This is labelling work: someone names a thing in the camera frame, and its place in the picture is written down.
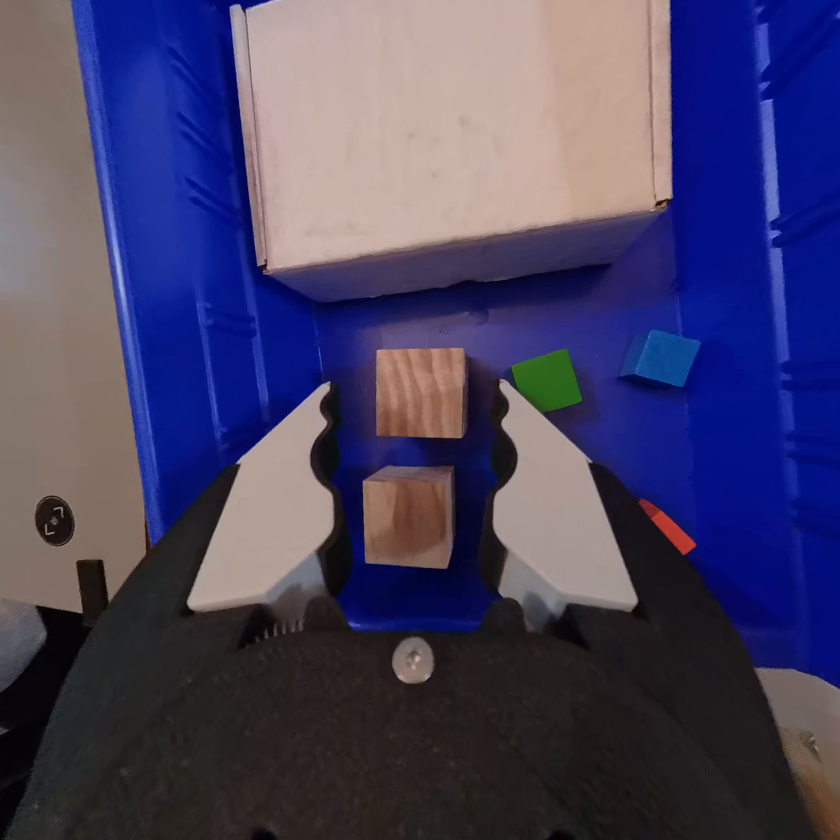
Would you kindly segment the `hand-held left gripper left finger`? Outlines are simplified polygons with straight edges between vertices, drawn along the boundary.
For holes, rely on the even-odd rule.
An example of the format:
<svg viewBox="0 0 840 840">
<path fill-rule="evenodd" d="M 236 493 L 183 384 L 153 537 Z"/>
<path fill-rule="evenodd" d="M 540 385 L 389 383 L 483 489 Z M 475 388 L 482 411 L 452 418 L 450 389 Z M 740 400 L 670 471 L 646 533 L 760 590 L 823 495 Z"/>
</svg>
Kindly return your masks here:
<svg viewBox="0 0 840 840">
<path fill-rule="evenodd" d="M 353 556 L 332 483 L 338 422 L 338 389 L 321 384 L 240 457 L 186 600 L 192 612 L 303 614 L 312 598 L 341 593 Z"/>
</svg>

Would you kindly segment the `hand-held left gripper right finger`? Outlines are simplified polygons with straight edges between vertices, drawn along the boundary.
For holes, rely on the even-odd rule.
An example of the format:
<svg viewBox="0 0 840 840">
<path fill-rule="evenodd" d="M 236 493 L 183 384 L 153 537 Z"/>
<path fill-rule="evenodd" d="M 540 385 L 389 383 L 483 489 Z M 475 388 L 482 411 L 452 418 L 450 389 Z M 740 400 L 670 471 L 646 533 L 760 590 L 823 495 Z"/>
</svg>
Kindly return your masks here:
<svg viewBox="0 0 840 840">
<path fill-rule="evenodd" d="M 571 605 L 631 613 L 638 596 L 592 474 L 592 461 L 508 381 L 499 380 L 497 433 L 479 540 L 484 586 L 517 603 L 529 631 Z"/>
</svg>

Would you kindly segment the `red cube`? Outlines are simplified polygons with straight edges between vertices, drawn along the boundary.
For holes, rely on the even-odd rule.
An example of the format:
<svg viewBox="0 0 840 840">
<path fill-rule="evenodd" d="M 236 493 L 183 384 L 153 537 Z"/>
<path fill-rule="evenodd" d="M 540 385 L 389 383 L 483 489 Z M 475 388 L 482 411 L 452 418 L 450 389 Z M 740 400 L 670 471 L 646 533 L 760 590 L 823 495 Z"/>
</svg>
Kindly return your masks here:
<svg viewBox="0 0 840 840">
<path fill-rule="evenodd" d="M 664 511 L 643 498 L 638 499 L 638 504 L 681 555 L 686 556 L 695 549 L 695 540 Z"/>
</svg>

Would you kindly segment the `pale wooden cube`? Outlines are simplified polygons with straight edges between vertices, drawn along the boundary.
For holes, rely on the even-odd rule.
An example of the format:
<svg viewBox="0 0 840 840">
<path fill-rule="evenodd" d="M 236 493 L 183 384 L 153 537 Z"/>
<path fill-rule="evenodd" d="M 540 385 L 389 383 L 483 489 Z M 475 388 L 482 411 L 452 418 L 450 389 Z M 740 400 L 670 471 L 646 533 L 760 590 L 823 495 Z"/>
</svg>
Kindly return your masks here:
<svg viewBox="0 0 840 840">
<path fill-rule="evenodd" d="M 385 466 L 362 484 L 364 561 L 442 571 L 455 541 L 453 466 Z"/>
<path fill-rule="evenodd" d="M 468 424 L 465 350 L 379 349 L 375 356 L 378 437 L 461 439 Z"/>
</svg>

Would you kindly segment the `green cube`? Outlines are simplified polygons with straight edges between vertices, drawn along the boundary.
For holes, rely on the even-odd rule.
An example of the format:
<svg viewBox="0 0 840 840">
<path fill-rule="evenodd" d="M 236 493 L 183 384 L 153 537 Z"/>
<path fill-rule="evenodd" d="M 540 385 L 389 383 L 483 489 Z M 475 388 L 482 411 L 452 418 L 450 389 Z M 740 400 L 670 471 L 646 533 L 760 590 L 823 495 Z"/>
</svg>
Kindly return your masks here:
<svg viewBox="0 0 840 840">
<path fill-rule="evenodd" d="M 511 366 L 518 392 L 541 413 L 551 413 L 582 402 L 571 356 L 556 350 Z"/>
</svg>

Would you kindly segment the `blue cube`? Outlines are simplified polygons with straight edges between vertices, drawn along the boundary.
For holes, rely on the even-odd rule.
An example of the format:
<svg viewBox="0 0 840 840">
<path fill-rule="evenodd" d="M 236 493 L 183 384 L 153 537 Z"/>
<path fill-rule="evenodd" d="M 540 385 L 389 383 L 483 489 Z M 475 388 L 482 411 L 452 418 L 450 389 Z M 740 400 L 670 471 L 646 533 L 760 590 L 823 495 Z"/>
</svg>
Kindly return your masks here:
<svg viewBox="0 0 840 840">
<path fill-rule="evenodd" d="M 701 342 L 652 329 L 634 336 L 625 352 L 618 377 L 656 387 L 686 385 Z"/>
</svg>

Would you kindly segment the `blue plastic bin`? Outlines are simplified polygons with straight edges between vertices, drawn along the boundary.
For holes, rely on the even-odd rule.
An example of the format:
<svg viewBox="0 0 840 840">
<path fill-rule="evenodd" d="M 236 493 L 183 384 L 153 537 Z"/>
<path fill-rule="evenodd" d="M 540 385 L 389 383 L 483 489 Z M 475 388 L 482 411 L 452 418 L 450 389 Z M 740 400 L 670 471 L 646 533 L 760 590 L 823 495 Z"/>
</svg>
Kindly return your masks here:
<svg viewBox="0 0 840 840">
<path fill-rule="evenodd" d="M 495 383 L 567 349 L 549 419 L 692 535 L 757 666 L 838 685 L 838 2 L 673 2 L 675 196 L 610 266 L 332 303 L 252 266 L 228 6 L 72 4 L 152 542 L 333 382 L 345 614 L 472 627 Z M 652 329 L 701 342 L 684 387 L 619 379 Z M 464 437 L 378 437 L 376 352 L 435 348 L 467 355 Z M 364 561 L 385 466 L 454 467 L 447 569 Z"/>
</svg>

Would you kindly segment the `white cardboard mailer box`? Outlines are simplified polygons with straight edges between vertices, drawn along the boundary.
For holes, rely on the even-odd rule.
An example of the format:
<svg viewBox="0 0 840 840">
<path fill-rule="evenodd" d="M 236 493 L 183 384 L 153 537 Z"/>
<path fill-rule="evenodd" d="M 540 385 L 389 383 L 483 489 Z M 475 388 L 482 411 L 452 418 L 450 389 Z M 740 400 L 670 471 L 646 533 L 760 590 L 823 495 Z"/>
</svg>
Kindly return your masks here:
<svg viewBox="0 0 840 840">
<path fill-rule="evenodd" d="M 670 2 L 229 16 L 256 264 L 312 301 L 606 266 L 672 199 Z"/>
</svg>

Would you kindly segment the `round black desk button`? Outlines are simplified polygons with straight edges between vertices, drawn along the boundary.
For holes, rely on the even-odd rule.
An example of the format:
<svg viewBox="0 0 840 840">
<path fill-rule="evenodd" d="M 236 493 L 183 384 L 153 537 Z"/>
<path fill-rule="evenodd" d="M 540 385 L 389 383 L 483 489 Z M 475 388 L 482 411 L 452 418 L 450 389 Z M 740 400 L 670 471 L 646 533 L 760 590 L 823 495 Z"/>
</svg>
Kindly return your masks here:
<svg viewBox="0 0 840 840">
<path fill-rule="evenodd" d="M 61 547 L 73 537 L 76 527 L 69 503 L 57 496 L 46 496 L 39 500 L 35 509 L 35 527 L 48 546 Z"/>
</svg>

